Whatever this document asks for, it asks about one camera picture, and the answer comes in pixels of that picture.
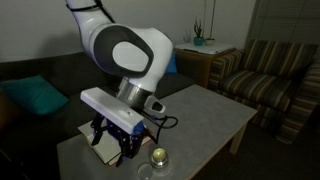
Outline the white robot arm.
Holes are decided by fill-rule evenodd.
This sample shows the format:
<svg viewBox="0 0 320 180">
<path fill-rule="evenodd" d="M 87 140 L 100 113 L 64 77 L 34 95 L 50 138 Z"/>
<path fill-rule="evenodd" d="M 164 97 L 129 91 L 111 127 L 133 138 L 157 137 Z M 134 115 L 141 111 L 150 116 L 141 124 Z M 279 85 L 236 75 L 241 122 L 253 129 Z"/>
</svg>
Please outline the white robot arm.
<svg viewBox="0 0 320 180">
<path fill-rule="evenodd" d="M 65 0 L 72 12 L 85 53 L 104 72 L 122 78 L 112 96 L 95 87 L 80 98 L 96 111 L 91 123 L 93 146 L 104 132 L 118 141 L 117 161 L 133 158 L 151 132 L 143 124 L 143 110 L 162 113 L 166 107 L 154 96 L 170 62 L 173 44 L 155 28 L 132 28 L 118 24 L 101 0 Z"/>
</svg>

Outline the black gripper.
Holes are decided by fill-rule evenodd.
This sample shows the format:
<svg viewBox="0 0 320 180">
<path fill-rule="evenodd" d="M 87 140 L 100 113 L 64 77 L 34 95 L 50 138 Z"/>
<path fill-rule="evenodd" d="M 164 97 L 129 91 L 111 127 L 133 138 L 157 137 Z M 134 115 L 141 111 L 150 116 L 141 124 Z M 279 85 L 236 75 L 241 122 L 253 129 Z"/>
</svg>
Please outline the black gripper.
<svg viewBox="0 0 320 180">
<path fill-rule="evenodd" d="M 123 163 L 124 159 L 132 159 L 138 154 L 142 140 L 147 136 L 147 130 L 142 123 L 139 123 L 134 132 L 129 134 L 101 114 L 95 116 L 91 123 L 91 128 L 94 135 L 91 142 L 92 146 L 100 142 L 104 131 L 107 131 L 109 135 L 119 142 L 121 154 L 116 162 L 117 167 Z"/>
</svg>

